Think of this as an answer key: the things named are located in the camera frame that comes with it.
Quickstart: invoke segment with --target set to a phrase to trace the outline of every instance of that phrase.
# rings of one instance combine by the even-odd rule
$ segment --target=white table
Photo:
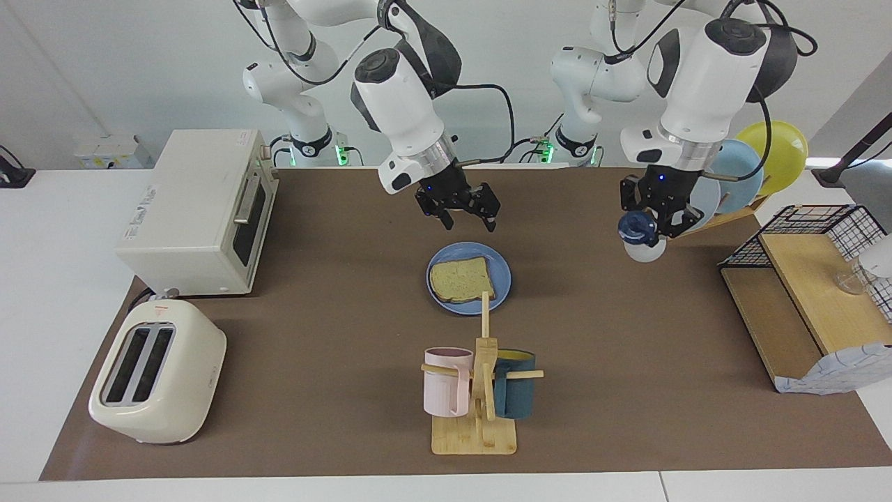
[[[114,256],[150,172],[39,172],[0,191],[0,500],[892,499],[892,468],[37,482],[132,273]],[[787,204],[849,204],[805,173],[756,215]],[[892,381],[859,391],[892,444]]]

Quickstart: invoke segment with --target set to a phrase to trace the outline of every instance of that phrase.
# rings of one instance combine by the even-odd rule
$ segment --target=blue mug
[[[536,369],[536,354],[514,348],[502,348],[496,359],[494,396],[496,416],[520,420],[533,413],[532,378],[509,380],[508,372]]]

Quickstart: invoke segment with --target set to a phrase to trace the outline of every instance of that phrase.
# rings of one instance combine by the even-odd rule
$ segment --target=pink mug
[[[474,352],[459,347],[428,348],[425,363],[458,370],[458,376],[425,372],[425,411],[448,418],[465,416],[471,400]]]

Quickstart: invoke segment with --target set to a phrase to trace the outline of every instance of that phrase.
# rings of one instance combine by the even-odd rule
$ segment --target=mug rack
[[[517,451],[515,421],[496,416],[493,373],[499,358],[499,340],[490,336],[490,299],[483,293],[483,333],[475,342],[471,373],[471,403],[467,415],[431,421],[431,450],[436,455],[511,455]],[[422,364],[424,372],[454,374],[454,368]],[[508,372],[506,378],[542,378],[543,370]]]

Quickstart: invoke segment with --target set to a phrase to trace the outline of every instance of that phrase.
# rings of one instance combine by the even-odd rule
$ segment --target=brown tabletop
[[[90,419],[121,314],[41,479],[891,465],[855,393],[781,395],[769,381],[715,267],[756,220],[636,264],[616,236],[629,172],[468,172],[502,202],[492,234],[463,213],[445,231],[411,190],[387,196],[374,171],[283,172],[254,291],[194,301],[228,339],[204,427],[151,446]],[[462,240],[508,261],[513,286],[492,336],[546,371],[513,456],[430,453],[423,352],[473,348],[480,320],[439,307],[425,269]]]

